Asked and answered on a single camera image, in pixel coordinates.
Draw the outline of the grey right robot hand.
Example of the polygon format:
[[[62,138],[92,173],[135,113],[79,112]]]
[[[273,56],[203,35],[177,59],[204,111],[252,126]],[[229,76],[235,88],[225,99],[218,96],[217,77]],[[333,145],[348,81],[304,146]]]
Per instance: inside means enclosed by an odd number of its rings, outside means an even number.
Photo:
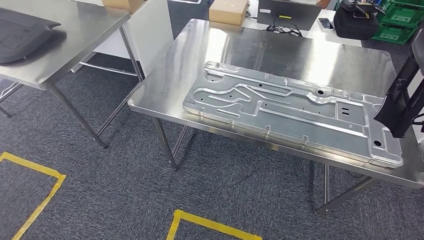
[[[421,28],[416,33],[413,41],[411,42],[411,51],[414,61],[419,67],[421,75],[424,75],[424,29]]]

